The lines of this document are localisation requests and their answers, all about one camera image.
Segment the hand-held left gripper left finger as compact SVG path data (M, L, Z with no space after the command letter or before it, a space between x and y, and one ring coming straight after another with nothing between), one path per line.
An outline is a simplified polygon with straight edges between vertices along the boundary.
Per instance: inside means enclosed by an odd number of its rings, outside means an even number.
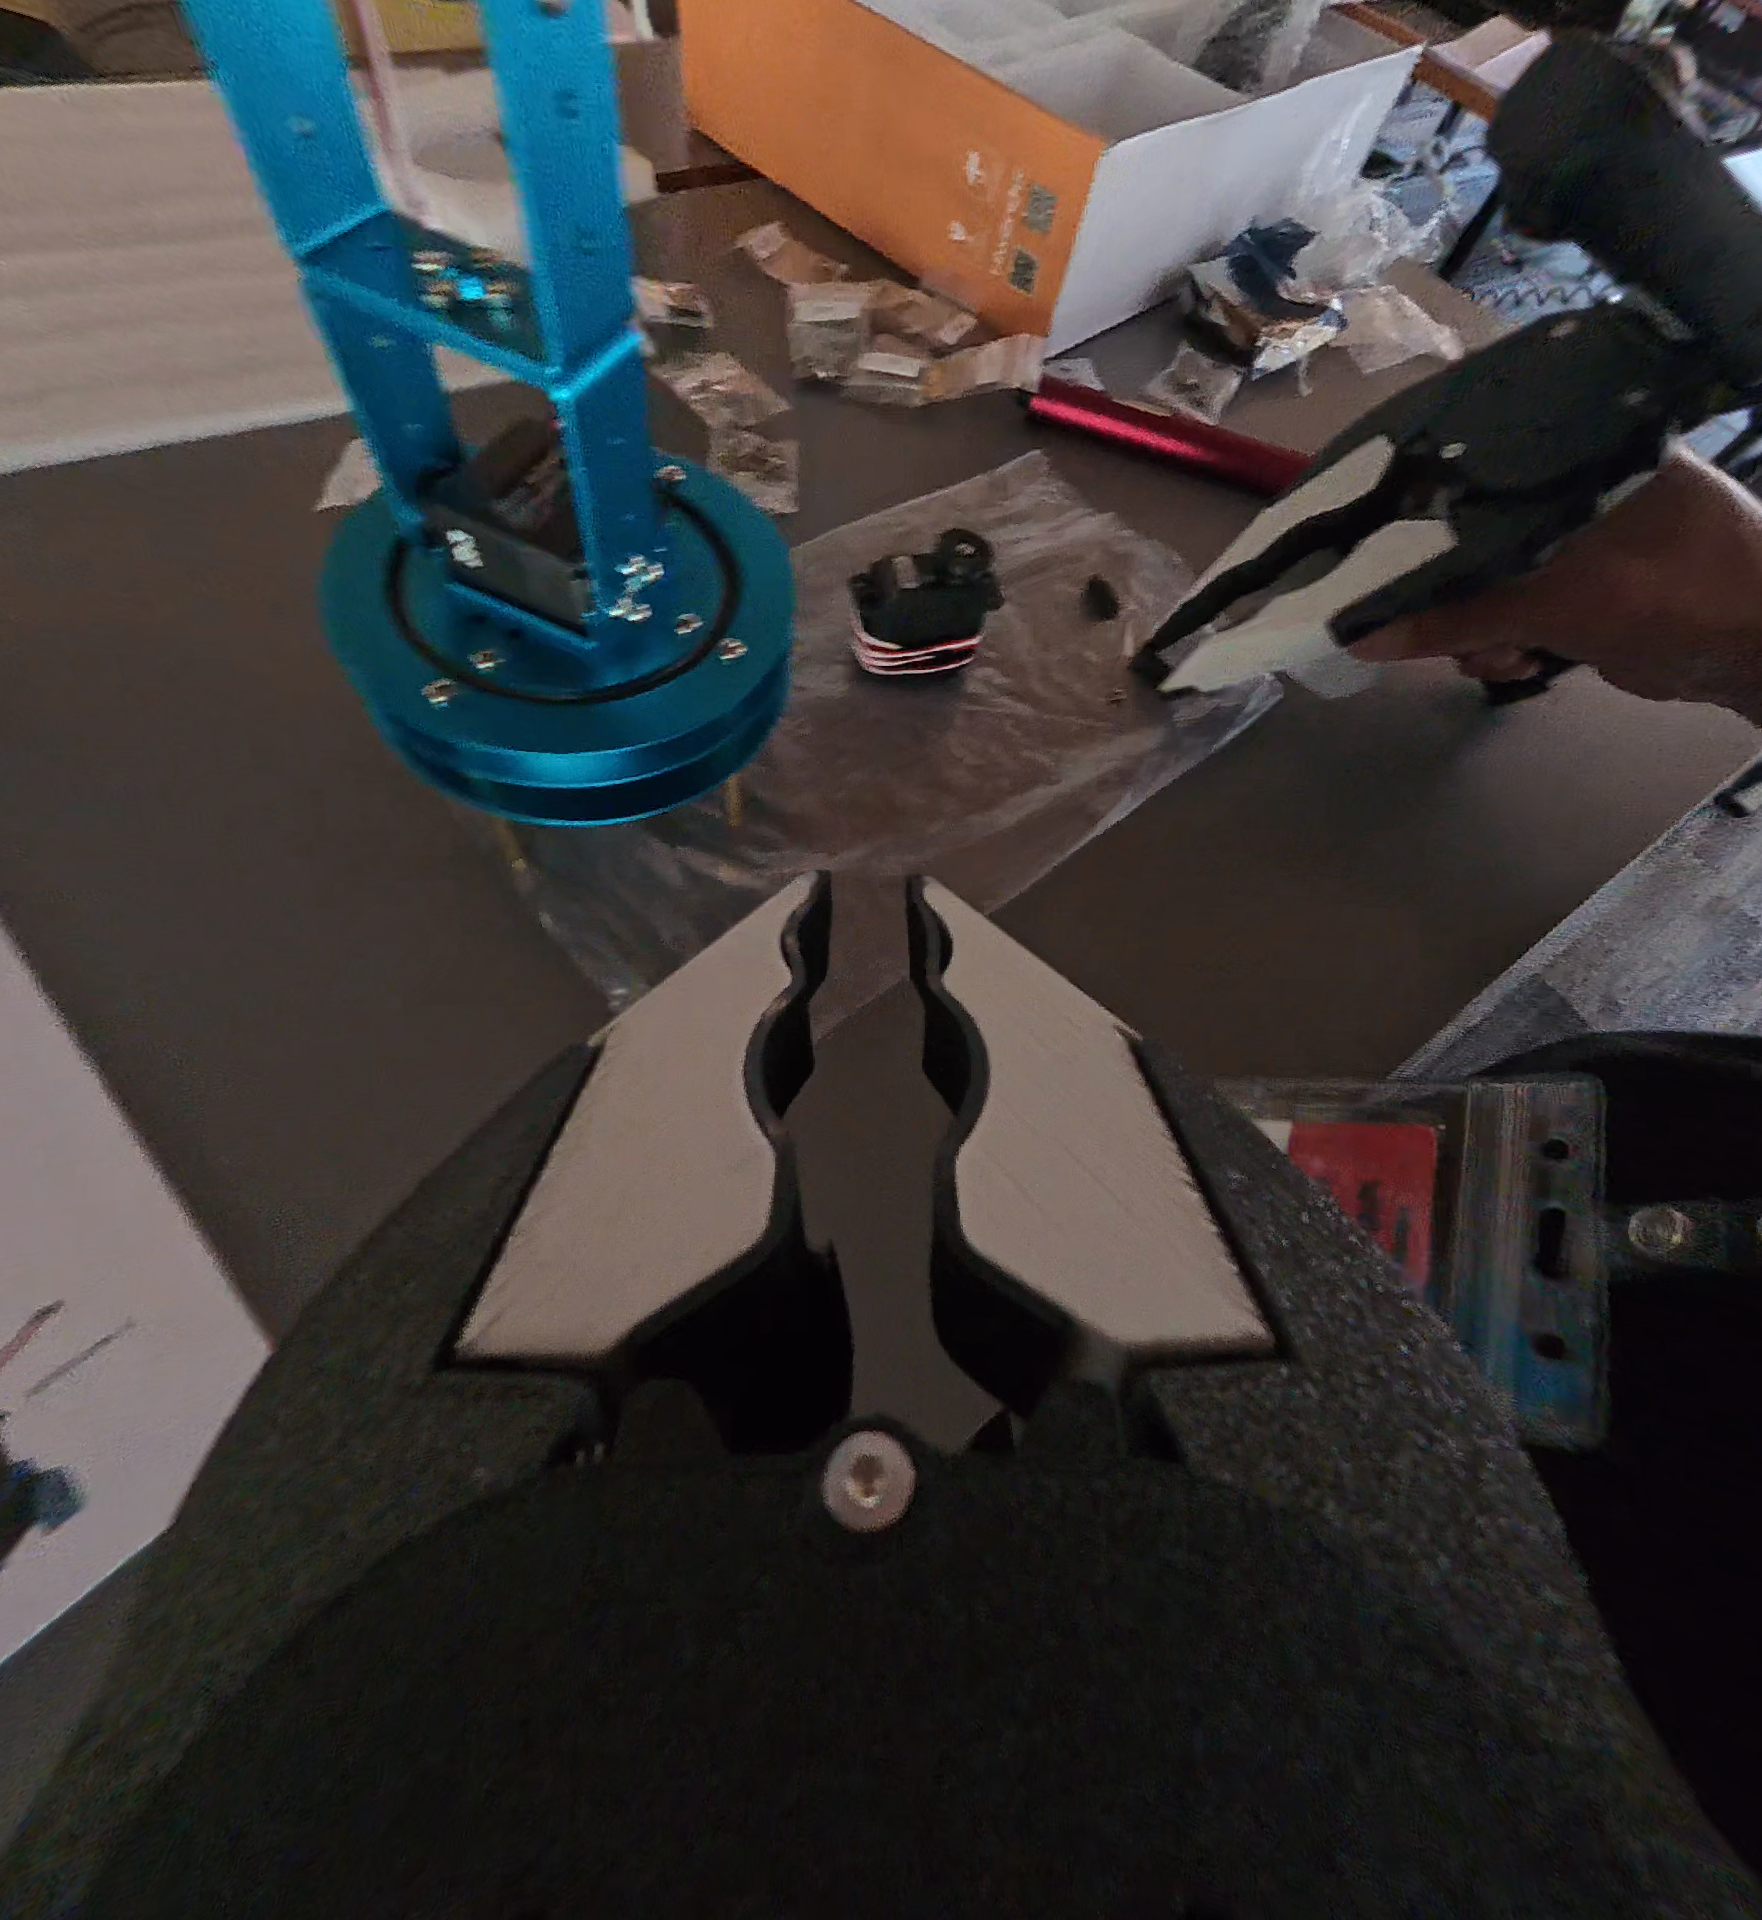
M603 1026L458 1361L611 1369L735 1286L814 1276L786 1111L831 920L829 878L803 874Z

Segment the blue foil bags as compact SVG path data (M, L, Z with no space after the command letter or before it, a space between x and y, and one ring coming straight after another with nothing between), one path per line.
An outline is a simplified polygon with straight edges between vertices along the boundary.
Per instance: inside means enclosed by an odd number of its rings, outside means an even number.
M1191 259L1176 282L1187 342L1246 376L1295 367L1339 342L1349 331L1340 295L1295 275L1312 238L1290 220L1250 225L1224 252Z

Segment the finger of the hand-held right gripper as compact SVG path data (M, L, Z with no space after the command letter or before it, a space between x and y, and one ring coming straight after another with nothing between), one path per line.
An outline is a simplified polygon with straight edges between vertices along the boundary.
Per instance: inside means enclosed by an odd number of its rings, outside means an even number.
M1283 574L1323 552L1347 555L1383 523L1387 474L1399 457L1392 442L1358 442L1335 460L1321 460L1261 509L1206 566L1180 603L1167 612L1132 656L1138 680L1167 680L1176 644L1236 603L1275 589Z
M1379 528L1317 581L1272 594L1248 614L1208 632L1167 670L1156 691L1163 699L1215 693L1307 668L1335 668L1335 680L1349 684L1358 670L1337 638L1337 618L1456 547L1451 528Z

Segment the black servo motor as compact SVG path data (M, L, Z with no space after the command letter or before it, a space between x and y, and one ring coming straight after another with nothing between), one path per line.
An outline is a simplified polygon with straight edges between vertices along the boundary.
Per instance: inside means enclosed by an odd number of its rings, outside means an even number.
M849 578L849 594L856 668L898 680L963 670L1005 603L989 541L965 528L874 559Z

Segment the clear packaged tool box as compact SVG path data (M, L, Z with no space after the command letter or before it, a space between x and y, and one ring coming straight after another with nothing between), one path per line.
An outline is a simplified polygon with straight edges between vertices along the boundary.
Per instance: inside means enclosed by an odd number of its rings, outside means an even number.
M1604 1091L1589 1075L1221 1082L1383 1251L1524 1446L1609 1430Z

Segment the red metal tube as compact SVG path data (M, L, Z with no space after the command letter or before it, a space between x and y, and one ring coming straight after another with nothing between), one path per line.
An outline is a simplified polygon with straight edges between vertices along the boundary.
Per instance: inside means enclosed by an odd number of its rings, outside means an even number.
M1285 491L1312 463L1307 454L1051 374L1018 403L1032 424L1261 498Z

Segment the grey desk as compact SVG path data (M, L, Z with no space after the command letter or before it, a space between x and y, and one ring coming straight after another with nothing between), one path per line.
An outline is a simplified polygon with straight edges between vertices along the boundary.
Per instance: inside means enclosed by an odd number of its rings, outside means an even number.
M326 656L344 438L0 477L0 916L271 1335L601 1017ZM1285 695L1002 920L1189 1069L1373 1076L1754 750L1425 662Z

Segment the person's right hand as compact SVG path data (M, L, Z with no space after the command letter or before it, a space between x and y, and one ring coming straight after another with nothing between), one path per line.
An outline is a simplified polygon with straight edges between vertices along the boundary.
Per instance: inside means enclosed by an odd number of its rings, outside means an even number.
M1741 581L1746 490L1685 447L1536 570L1414 610L1351 646L1373 663L1449 660L1487 686L1551 662L1586 666L1652 701L1720 705Z

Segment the scattered small parts bags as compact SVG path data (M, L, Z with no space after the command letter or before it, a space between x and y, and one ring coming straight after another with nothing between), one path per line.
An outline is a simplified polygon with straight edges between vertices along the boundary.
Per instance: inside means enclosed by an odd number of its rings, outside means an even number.
M779 288L798 388L906 412L989 393L1035 401L1044 385L1069 400L1110 397L1092 360L1046 358L1027 335L989 339L970 308L918 284L856 279L786 223L748 227L732 250ZM633 306L653 376L702 424L710 467L772 516L796 514L798 443L773 433L789 401L717 345L715 301L700 282L637 277Z

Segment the robot assembly manual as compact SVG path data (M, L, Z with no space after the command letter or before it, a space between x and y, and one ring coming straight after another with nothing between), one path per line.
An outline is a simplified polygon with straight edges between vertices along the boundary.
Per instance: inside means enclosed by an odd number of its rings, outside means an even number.
M168 1526L266 1356L0 921L0 1667Z

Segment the orange and white cardboard box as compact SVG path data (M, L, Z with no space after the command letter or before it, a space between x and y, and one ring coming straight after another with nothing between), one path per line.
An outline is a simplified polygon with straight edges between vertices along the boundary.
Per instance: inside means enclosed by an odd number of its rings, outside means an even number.
M725 153L1059 350L1343 196L1418 55L1340 4L690 2L679 60Z

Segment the blue toy robot arm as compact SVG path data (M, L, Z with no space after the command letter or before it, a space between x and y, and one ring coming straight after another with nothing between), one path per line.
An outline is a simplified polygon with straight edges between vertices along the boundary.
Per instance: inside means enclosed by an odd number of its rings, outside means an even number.
M523 259L391 206L333 4L181 11L376 474L320 612L384 742L535 827L738 774L789 686L789 559L653 443L603 6L478 6Z

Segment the large clear plastic bag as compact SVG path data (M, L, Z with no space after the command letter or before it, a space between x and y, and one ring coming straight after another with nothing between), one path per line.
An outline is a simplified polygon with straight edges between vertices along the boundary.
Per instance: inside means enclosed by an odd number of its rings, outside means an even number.
M973 662L936 678L860 672L856 565L947 528L987 536L1005 600ZM1194 570L1039 452L807 541L791 562L789 693L742 774L644 823L504 828L537 924L612 1010L788 881L831 872L812 1020L832 1030L906 976L905 878L989 913L1280 701L1272 678L1165 701L1130 673L1132 646ZM1091 574L1115 589L1119 618L1085 618Z

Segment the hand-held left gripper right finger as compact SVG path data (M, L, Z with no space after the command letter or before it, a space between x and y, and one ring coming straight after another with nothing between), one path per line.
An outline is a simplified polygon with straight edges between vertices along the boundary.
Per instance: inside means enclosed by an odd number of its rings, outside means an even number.
M1132 1028L930 878L905 885L921 1064L947 1110L928 1301L999 1408L1280 1354Z

